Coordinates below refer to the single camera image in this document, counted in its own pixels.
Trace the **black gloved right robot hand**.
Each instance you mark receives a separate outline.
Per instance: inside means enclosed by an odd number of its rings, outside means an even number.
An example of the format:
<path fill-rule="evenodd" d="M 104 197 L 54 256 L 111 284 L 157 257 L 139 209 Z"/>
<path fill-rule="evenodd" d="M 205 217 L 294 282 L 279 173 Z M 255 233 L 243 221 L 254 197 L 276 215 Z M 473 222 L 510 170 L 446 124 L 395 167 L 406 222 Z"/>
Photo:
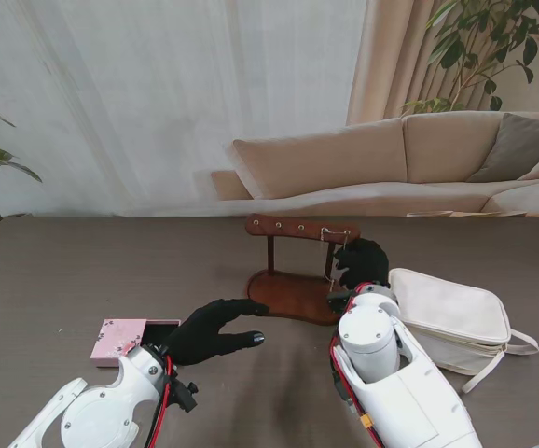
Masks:
<path fill-rule="evenodd" d="M 389 260 L 380 247 L 372 240 L 358 238 L 335 253 L 336 269 L 342 271 L 339 285 L 349 290 L 364 283 L 389 286 Z"/>

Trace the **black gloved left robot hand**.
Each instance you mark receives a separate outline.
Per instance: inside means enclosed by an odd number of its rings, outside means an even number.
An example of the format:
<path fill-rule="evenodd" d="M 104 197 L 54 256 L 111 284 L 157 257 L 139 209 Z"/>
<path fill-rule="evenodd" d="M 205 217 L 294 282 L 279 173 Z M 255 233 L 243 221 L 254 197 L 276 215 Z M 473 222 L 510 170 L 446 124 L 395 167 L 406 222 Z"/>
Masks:
<path fill-rule="evenodd" d="M 261 331 L 220 333 L 239 316 L 263 316 L 269 307 L 251 299 L 215 300 L 194 311 L 159 345 L 163 357 L 177 366 L 192 366 L 215 356 L 253 348 L 265 341 Z"/>

